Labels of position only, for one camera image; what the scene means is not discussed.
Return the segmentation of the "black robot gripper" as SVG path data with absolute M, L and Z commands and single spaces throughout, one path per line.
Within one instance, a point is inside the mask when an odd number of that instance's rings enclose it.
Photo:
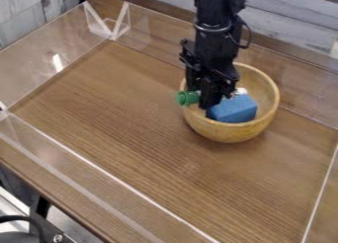
M 178 60 L 185 65 L 185 87 L 188 91 L 200 89 L 198 108 L 206 110 L 220 103 L 222 97 L 226 99 L 232 97 L 235 83 L 240 79 L 233 66 L 239 47 L 228 40 L 201 44 L 182 39 L 178 43 L 181 46 Z M 226 81 L 202 78 L 214 74 L 218 74 Z

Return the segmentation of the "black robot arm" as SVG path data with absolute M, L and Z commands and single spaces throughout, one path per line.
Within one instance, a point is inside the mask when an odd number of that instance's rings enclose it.
M 239 16 L 245 0 L 193 0 L 193 5 L 194 38 L 180 40 L 178 60 L 186 91 L 200 92 L 197 106 L 206 110 L 233 96 L 240 80 L 233 60 L 247 48 L 240 44 L 245 22 Z

